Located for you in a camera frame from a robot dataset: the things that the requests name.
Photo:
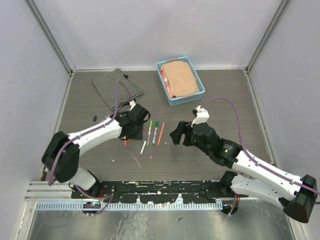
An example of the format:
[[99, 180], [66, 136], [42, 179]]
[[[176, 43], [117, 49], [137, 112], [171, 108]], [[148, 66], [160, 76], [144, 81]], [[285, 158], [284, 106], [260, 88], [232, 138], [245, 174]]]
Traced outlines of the salmon orange pen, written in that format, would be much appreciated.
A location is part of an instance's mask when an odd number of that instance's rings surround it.
[[160, 143], [161, 143], [161, 139], [162, 139], [162, 136], [163, 136], [164, 128], [165, 128], [165, 122], [163, 122], [162, 125], [161, 125], [160, 133], [159, 133], [158, 140], [157, 140], [157, 146], [159, 146]]

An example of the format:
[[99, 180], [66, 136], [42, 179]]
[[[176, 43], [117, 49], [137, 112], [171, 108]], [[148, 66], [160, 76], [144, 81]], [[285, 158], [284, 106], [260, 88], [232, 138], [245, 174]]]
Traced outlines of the white marker green end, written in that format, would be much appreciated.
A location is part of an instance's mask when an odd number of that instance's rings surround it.
[[158, 127], [156, 126], [154, 129], [154, 134], [153, 134], [153, 138], [152, 138], [152, 145], [153, 146], [156, 144], [157, 130], [158, 130]]

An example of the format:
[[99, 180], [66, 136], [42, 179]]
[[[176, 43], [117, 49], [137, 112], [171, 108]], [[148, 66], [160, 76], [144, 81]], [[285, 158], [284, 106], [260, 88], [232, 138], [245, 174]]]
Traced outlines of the white pen blue end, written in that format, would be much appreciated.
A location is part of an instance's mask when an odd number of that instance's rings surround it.
[[143, 145], [142, 145], [141, 150], [140, 150], [140, 153], [139, 153], [140, 156], [143, 154], [144, 149], [146, 147], [146, 144], [147, 144], [147, 140], [144, 140]]

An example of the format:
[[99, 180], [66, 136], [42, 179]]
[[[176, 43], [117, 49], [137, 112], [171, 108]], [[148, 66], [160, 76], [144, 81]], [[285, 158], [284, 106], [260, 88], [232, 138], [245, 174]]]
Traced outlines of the white pen lime end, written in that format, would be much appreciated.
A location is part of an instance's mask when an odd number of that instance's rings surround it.
[[146, 142], [147, 145], [149, 145], [149, 143], [150, 143], [151, 129], [152, 129], [152, 127], [150, 126], [148, 128], [148, 134], [147, 134], [147, 142]]

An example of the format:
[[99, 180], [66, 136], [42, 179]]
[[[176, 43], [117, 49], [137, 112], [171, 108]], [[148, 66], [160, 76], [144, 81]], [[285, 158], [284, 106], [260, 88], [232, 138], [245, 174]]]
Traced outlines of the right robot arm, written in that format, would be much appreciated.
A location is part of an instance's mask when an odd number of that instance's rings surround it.
[[259, 159], [236, 142], [219, 137], [207, 123], [180, 121], [169, 136], [175, 145], [194, 146], [229, 169], [220, 180], [223, 196], [257, 198], [281, 208], [300, 223], [309, 222], [319, 195], [314, 177], [294, 175]]

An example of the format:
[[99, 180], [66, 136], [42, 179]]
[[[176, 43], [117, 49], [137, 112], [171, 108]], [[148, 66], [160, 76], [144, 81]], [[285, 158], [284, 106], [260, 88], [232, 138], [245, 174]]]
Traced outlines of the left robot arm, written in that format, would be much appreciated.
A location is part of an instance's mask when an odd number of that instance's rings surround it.
[[129, 110], [115, 111], [104, 121], [87, 129], [69, 134], [56, 132], [41, 158], [50, 173], [48, 184], [68, 182], [88, 198], [100, 198], [101, 182], [89, 170], [80, 167], [80, 157], [109, 140], [142, 140], [144, 123], [151, 114], [134, 101], [129, 105]]

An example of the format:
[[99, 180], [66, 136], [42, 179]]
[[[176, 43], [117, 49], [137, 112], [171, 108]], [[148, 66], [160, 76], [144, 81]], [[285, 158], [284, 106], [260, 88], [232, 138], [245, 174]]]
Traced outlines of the light blue plastic basket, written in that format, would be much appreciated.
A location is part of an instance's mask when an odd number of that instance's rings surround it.
[[205, 87], [189, 57], [159, 61], [156, 63], [156, 70], [171, 107], [203, 97]]

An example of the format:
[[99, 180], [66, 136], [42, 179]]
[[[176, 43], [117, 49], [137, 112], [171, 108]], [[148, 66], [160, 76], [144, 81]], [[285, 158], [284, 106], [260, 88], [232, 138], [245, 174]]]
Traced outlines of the black white striped cloth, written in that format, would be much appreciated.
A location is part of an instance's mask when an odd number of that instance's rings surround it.
[[144, 94], [119, 68], [92, 80], [92, 84], [112, 112], [128, 106], [130, 101], [136, 101]]

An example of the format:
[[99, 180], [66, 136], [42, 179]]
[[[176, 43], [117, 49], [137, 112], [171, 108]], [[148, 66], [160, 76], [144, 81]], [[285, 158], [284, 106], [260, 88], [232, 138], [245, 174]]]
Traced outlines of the peach folded towel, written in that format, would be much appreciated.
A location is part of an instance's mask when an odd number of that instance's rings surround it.
[[199, 86], [190, 65], [181, 60], [160, 67], [160, 75], [170, 98], [186, 97], [199, 92]]

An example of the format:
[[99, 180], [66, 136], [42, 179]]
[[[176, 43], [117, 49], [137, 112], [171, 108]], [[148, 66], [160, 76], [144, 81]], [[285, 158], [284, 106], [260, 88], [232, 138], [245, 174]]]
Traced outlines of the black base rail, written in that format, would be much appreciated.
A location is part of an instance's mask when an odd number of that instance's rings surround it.
[[222, 198], [239, 202], [240, 198], [227, 186], [214, 180], [102, 181], [93, 196], [112, 196], [112, 203], [165, 204], [182, 198], [183, 204], [209, 204]]

